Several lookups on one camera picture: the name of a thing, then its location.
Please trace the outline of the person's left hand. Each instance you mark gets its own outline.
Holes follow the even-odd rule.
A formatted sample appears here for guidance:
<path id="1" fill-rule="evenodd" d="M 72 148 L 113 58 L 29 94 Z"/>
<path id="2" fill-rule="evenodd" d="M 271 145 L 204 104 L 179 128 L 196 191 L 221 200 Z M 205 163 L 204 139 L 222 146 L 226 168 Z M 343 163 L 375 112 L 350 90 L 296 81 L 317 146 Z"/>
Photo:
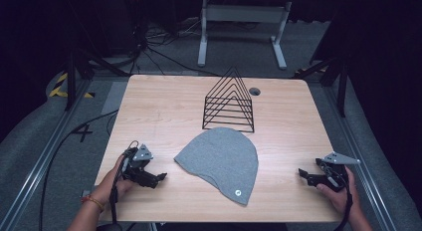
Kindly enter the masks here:
<path id="1" fill-rule="evenodd" d="M 125 195 L 133 186 L 134 183 L 130 180 L 124 180 L 119 178 L 116 183 L 114 179 L 116 178 L 116 173 L 119 171 L 119 166 L 123 160 L 123 155 L 121 155 L 115 162 L 114 167 L 105 175 L 104 179 L 97 186 L 95 191 L 92 193 L 92 197 L 99 201 L 102 205 L 106 205 L 109 200 L 111 189 L 113 186 L 117 188 L 118 197 Z"/>

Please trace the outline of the black metal stand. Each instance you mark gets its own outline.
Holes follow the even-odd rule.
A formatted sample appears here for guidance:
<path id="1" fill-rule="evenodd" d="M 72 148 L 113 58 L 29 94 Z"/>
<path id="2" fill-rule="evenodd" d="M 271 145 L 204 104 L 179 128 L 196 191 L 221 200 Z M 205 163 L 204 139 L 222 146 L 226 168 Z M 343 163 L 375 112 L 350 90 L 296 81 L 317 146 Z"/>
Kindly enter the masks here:
<path id="1" fill-rule="evenodd" d="M 335 80 L 338 80 L 338 90 L 336 97 L 336 107 L 339 114 L 345 117 L 344 103 L 347 84 L 348 66 L 344 59 L 330 58 L 326 61 L 319 62 L 307 69 L 299 69 L 294 75 L 293 79 L 304 79 L 305 77 L 325 69 L 324 74 L 319 79 L 319 83 L 323 87 L 330 87 Z"/>
<path id="2" fill-rule="evenodd" d="M 79 73 L 83 80 L 91 80 L 94 77 L 95 72 L 90 64 L 90 61 L 94 61 L 100 67 L 111 71 L 119 77 L 129 77 L 129 73 L 122 71 L 117 66 L 87 50 L 82 48 L 72 50 L 68 56 L 66 69 L 68 74 L 68 97 L 66 111 L 69 111 L 72 108 L 77 99 L 76 73 Z"/>

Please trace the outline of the yellow and black floor tape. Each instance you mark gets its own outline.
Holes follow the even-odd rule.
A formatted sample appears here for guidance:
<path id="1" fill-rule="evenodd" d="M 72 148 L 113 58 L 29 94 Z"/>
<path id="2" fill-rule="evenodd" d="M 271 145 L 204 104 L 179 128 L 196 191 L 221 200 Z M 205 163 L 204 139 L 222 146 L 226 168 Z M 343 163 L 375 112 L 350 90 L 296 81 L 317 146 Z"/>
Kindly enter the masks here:
<path id="1" fill-rule="evenodd" d="M 63 97 L 66 98 L 68 96 L 67 92 L 61 90 L 62 85 L 68 78 L 68 74 L 66 72 L 62 72 L 62 74 L 58 77 L 55 85 L 53 86 L 52 90 L 49 93 L 50 97 Z"/>

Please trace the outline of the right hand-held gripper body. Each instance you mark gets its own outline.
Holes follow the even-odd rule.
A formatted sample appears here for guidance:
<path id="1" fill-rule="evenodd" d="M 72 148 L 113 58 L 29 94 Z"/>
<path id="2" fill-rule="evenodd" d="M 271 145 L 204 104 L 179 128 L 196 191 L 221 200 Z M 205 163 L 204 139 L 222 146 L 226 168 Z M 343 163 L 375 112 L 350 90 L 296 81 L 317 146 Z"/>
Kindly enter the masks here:
<path id="1" fill-rule="evenodd" d="M 347 164 L 360 164 L 358 158 L 349 157 L 333 151 L 323 158 L 316 159 L 316 165 L 323 175 L 315 175 L 318 184 L 324 184 L 335 192 L 339 192 L 348 184 L 348 175 L 345 170 Z"/>

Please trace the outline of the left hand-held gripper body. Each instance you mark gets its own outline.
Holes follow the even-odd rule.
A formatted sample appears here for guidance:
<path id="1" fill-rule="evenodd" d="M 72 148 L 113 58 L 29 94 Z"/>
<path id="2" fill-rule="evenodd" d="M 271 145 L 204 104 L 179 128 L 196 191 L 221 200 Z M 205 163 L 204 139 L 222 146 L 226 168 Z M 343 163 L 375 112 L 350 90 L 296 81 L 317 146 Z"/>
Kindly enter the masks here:
<path id="1" fill-rule="evenodd" d="M 144 170 L 152 159 L 153 155 L 145 144 L 142 144 L 140 147 L 130 147 L 124 152 L 123 166 L 121 169 L 122 178 L 137 183 L 140 186 L 147 186 L 148 181 L 156 180 L 156 175 Z"/>

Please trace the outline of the grey metal floor rail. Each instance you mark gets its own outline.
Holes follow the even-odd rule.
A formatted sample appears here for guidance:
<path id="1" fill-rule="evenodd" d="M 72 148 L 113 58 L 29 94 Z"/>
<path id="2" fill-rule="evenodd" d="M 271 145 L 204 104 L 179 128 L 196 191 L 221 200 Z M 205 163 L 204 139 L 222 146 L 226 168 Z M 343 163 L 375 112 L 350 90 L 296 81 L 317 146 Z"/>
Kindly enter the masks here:
<path id="1" fill-rule="evenodd" d="M 335 113 L 335 120 L 341 128 L 341 132 L 345 137 L 347 150 L 350 154 L 355 157 L 358 157 L 361 161 L 355 169 L 358 178 L 361 180 L 364 192 L 366 197 L 368 198 L 371 207 L 374 211 L 374 214 L 377 218 L 378 224 L 382 231 L 397 231 L 394 221 L 385 205 L 385 201 L 380 193 L 380 190 L 371 174 L 370 170 L 368 169 L 368 164 L 364 155 L 362 153 L 362 149 L 360 148 L 351 127 L 349 126 L 349 122 L 346 116 L 342 116 L 340 114 L 339 109 L 337 108 L 337 96 L 335 95 L 334 91 L 330 88 L 323 89 L 324 94 L 328 100 L 330 108 Z"/>
<path id="2" fill-rule="evenodd" d="M 0 143 L 0 231 L 13 231 L 91 81 L 79 81 L 74 103 L 48 98 Z"/>

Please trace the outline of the grey knit beanie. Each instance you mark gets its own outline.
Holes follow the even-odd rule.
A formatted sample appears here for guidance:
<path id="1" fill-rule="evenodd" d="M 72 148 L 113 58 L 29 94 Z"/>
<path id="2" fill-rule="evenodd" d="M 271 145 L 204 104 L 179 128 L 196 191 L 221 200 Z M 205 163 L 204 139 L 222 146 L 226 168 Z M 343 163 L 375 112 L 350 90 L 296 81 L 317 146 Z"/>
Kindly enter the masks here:
<path id="1" fill-rule="evenodd" d="M 174 160 L 228 199 L 247 206 L 259 168 L 256 147 L 241 132 L 215 127 L 194 137 Z"/>

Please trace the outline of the white metal table frame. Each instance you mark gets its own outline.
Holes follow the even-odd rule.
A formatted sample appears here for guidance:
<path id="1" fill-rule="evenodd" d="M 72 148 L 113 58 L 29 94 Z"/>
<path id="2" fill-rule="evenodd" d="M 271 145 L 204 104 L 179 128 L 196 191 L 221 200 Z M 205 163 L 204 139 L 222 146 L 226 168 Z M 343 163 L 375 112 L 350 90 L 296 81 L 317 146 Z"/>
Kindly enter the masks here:
<path id="1" fill-rule="evenodd" d="M 251 23 L 272 23 L 278 24 L 279 29 L 275 36 L 270 38 L 273 51 L 281 70 L 287 68 L 281 39 L 288 22 L 292 3 L 286 2 L 281 7 L 247 6 L 247 5 L 216 5 L 210 4 L 208 0 L 202 0 L 201 8 L 201 39 L 197 65 L 204 67 L 207 56 L 207 23 L 212 22 L 251 22 Z"/>

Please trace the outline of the person's right hand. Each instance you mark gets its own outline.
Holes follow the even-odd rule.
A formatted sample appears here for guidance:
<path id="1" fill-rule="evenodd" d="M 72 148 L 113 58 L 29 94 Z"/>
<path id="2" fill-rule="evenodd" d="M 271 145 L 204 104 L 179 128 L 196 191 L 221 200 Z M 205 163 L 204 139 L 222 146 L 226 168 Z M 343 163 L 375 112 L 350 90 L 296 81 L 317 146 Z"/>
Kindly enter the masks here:
<path id="1" fill-rule="evenodd" d="M 361 208 L 359 195 L 355 185 L 354 174 L 348 167 L 346 167 L 345 170 L 348 175 L 349 190 L 343 189 L 339 192 L 335 192 L 324 184 L 318 184 L 316 189 L 331 202 L 333 207 L 339 213 L 344 213 L 347 204 L 347 194 L 350 193 L 352 198 L 352 205 L 350 207 L 349 216 L 356 216 L 357 214 L 361 214 Z"/>

